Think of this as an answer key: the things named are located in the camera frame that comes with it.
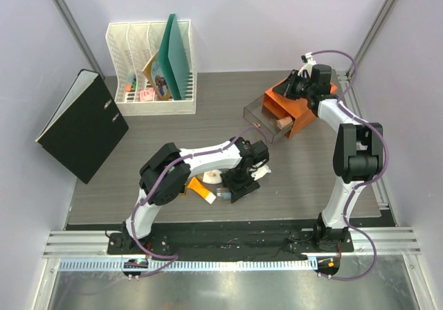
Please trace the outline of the transparent drawer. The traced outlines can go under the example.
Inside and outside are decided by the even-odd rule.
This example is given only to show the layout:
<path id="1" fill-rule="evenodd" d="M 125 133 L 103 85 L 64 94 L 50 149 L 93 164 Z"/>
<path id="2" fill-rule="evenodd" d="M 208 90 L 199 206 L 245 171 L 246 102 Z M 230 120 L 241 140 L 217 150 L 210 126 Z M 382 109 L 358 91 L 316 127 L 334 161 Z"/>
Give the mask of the transparent drawer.
<path id="1" fill-rule="evenodd" d="M 272 144 L 281 137 L 288 136 L 291 133 L 291 129 L 295 123 L 295 118 L 292 116 L 293 124 L 282 130 L 277 129 L 271 124 L 271 119 L 280 119 L 286 116 L 291 115 L 266 94 L 261 95 L 253 102 L 246 105 L 243 112 L 243 117 L 249 123 L 262 130 L 264 137 L 269 144 Z"/>

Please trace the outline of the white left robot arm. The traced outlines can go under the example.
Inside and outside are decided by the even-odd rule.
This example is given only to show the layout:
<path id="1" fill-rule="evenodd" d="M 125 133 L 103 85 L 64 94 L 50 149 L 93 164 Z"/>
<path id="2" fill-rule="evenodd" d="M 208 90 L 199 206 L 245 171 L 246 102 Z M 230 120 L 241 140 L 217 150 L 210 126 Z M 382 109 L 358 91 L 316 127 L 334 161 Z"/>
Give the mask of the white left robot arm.
<path id="1" fill-rule="evenodd" d="M 219 170 L 234 203 L 260 188 L 258 180 L 271 172 L 268 162 L 269 150 L 261 140 L 251 143 L 237 137 L 199 149 L 165 144 L 140 169 L 136 207 L 123 227 L 124 247 L 133 254 L 146 249 L 161 206 L 175 200 L 192 177 Z"/>

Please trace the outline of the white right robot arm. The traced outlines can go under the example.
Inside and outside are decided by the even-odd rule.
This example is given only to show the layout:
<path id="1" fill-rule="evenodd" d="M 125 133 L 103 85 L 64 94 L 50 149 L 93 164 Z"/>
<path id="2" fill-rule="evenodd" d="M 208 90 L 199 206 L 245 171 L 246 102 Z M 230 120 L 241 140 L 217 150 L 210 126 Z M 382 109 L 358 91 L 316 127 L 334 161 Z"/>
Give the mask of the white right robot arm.
<path id="1" fill-rule="evenodd" d="M 360 119 L 331 93 L 331 77 L 328 65 L 305 65 L 273 87 L 274 93 L 288 100 L 305 99 L 308 109 L 336 132 L 332 159 L 336 182 L 308 237 L 319 251 L 347 241 L 356 200 L 383 169 L 383 127 Z"/>

